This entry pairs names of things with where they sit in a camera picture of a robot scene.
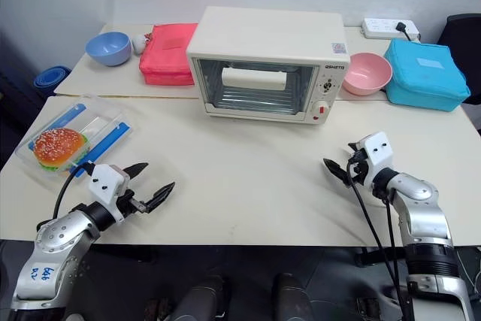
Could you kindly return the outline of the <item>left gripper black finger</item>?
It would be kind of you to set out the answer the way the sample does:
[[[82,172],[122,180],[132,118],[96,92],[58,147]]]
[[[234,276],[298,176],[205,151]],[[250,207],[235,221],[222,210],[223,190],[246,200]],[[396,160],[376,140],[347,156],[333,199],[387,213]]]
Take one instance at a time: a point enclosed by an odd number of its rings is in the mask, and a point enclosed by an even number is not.
[[[148,162],[140,162],[123,169],[130,179],[137,177],[147,166]]]
[[[172,182],[172,183],[169,183],[168,185],[163,186],[158,191],[156,191],[153,194],[153,197],[145,204],[145,212],[151,213],[159,205],[161,205],[170,195],[174,187],[175,187],[175,182]]]

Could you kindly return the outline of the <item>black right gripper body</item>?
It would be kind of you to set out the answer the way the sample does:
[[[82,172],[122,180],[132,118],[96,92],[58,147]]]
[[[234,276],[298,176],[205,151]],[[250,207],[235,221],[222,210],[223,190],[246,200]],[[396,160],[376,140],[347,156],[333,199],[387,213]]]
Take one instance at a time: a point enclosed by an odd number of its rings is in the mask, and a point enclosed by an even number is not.
[[[346,167],[347,184],[353,186],[358,183],[362,186],[370,186],[368,182],[369,165],[368,154],[365,149],[355,151],[348,159]]]

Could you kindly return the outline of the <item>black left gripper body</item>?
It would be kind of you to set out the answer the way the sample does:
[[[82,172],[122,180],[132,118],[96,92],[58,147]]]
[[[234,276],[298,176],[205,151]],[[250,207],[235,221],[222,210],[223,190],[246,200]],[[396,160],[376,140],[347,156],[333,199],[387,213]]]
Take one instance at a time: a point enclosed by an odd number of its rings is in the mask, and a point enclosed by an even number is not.
[[[144,202],[135,199],[135,192],[127,189],[123,195],[117,198],[116,207],[124,218],[140,212],[145,213],[147,208]]]

